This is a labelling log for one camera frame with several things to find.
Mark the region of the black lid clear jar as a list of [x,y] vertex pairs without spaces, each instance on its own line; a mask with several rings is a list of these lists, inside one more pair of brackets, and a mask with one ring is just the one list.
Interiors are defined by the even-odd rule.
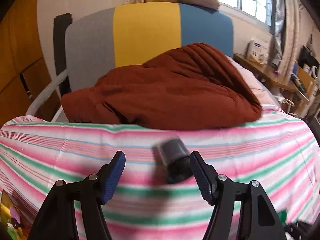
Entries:
[[190,152],[179,137],[167,138],[157,143],[152,151],[167,169],[167,184],[181,183],[193,176]]

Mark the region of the wooden bedside table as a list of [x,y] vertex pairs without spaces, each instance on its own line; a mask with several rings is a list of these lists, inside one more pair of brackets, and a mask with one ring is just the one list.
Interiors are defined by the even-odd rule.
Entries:
[[277,87],[279,89],[287,90],[289,92],[295,93],[300,100],[306,102],[307,104],[310,100],[299,91],[292,81],[285,81],[284,78],[275,73],[274,69],[269,65],[259,65],[252,61],[249,61],[244,57],[244,55],[234,53],[234,61],[250,70],[253,74],[257,75],[259,78],[266,80],[267,87]]

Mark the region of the pink pillow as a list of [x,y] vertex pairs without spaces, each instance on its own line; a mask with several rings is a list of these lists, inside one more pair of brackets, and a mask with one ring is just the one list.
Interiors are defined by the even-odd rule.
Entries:
[[231,57],[227,56],[227,59],[229,59],[230,63],[242,75],[242,78],[247,83],[253,94],[257,97],[261,105],[279,106],[277,100],[274,98],[271,92],[258,81],[252,72],[236,63]]

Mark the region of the striped pink green bedsheet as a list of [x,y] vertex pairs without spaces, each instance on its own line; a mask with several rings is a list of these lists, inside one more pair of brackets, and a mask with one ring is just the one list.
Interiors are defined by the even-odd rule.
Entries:
[[103,214],[114,239],[201,239],[213,208],[194,178],[169,185],[156,145],[179,137],[218,173],[257,180],[287,221],[319,214],[319,145],[307,124],[263,105],[255,122],[228,129],[161,131],[136,125],[71,124],[20,116],[1,128],[1,190],[35,217],[57,180],[81,181],[117,151],[126,165]]

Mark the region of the grey yellow blue headboard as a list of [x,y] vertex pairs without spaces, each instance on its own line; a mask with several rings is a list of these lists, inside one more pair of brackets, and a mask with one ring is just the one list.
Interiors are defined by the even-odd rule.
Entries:
[[137,3],[101,10],[69,25],[66,68],[72,91],[92,87],[110,70],[144,62],[192,43],[233,56],[229,16],[181,3]]

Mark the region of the gold metal tray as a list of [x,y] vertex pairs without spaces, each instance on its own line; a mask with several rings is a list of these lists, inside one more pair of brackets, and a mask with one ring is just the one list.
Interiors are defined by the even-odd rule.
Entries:
[[5,190],[1,193],[1,239],[28,239],[31,224]]

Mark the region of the black rolled mat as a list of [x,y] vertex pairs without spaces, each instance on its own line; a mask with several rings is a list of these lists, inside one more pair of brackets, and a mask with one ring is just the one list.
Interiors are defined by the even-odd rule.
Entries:
[[67,69],[65,36],[66,29],[73,22],[72,15],[69,13],[58,15],[54,18],[53,26],[53,45],[54,45],[54,62],[56,74],[60,75]]

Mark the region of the white tissue box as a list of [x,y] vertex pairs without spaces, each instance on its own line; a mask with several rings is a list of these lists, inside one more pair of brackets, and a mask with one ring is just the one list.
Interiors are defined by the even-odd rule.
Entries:
[[253,38],[248,44],[246,58],[249,61],[264,65],[268,57],[269,44],[260,38]]

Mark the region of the dark red quilted blanket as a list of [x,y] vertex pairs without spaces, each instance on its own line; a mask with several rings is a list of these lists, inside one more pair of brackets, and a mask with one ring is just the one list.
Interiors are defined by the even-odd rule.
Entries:
[[259,100],[227,56],[205,43],[115,68],[93,87],[64,95],[61,104],[70,122],[164,130],[235,127],[262,114]]

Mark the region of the green flanged spool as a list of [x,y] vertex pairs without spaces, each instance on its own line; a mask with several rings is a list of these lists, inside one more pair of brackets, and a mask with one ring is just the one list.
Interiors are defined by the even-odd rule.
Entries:
[[277,212],[277,215],[279,217],[279,220],[284,227],[286,225],[286,220],[287,220],[287,209],[283,209],[279,212]]

